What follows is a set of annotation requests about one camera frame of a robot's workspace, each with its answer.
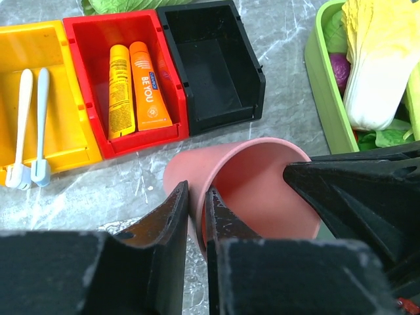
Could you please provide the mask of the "clear textured acrylic tray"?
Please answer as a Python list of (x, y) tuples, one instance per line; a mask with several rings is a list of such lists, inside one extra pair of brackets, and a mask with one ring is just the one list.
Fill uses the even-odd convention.
[(190, 285), (188, 271), (204, 266), (198, 255), (188, 258), (185, 215), (168, 219), (151, 216), (118, 225), (118, 233), (106, 238), (88, 314), (183, 314), (185, 300), (201, 291)]

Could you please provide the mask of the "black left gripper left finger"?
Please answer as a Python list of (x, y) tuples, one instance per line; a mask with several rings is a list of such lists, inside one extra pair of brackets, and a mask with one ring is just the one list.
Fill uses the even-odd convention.
[(2, 314), (180, 314), (188, 183), (121, 232), (3, 231)]

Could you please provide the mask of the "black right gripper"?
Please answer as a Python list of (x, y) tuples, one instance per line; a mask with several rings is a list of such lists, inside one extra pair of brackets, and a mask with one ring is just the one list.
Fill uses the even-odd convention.
[(419, 142), (293, 163), (283, 178), (336, 238), (374, 250), (397, 297), (419, 294)]

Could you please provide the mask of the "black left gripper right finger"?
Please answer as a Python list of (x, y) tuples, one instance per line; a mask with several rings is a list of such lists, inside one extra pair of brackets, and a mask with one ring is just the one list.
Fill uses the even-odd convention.
[(380, 260), (356, 240), (270, 240), (216, 188), (205, 197), (211, 314), (397, 314)]

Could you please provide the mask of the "pink plastic cup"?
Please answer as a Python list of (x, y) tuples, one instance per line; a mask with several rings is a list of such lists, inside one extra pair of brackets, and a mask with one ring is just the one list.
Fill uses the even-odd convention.
[(264, 238), (314, 239), (321, 219), (283, 178), (286, 165), (308, 162), (298, 146), (272, 137), (218, 144), (178, 153), (166, 166), (170, 193), (184, 180), (190, 191), (188, 233), (206, 253), (205, 195), (214, 186), (227, 208)]

